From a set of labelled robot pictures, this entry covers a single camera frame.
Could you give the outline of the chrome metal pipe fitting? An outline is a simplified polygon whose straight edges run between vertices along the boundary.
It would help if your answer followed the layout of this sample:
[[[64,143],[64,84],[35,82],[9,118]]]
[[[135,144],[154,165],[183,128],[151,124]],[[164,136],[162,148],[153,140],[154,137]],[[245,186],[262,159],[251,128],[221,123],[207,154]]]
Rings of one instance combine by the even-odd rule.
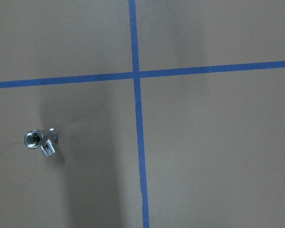
[[[54,128],[45,130],[34,129],[27,132],[24,136],[24,144],[32,150],[39,148],[45,157],[49,157],[57,152],[57,142],[58,133]]]

